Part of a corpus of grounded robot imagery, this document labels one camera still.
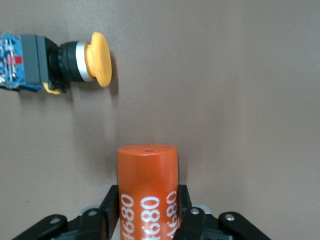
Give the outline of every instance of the gray surface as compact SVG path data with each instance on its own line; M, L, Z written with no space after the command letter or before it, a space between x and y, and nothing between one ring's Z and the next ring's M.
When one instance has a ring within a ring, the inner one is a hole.
M103 33L109 88L0 92L0 239L74 218L117 183L117 148L179 149L180 183L272 239L320 236L319 1L1 1L0 29Z

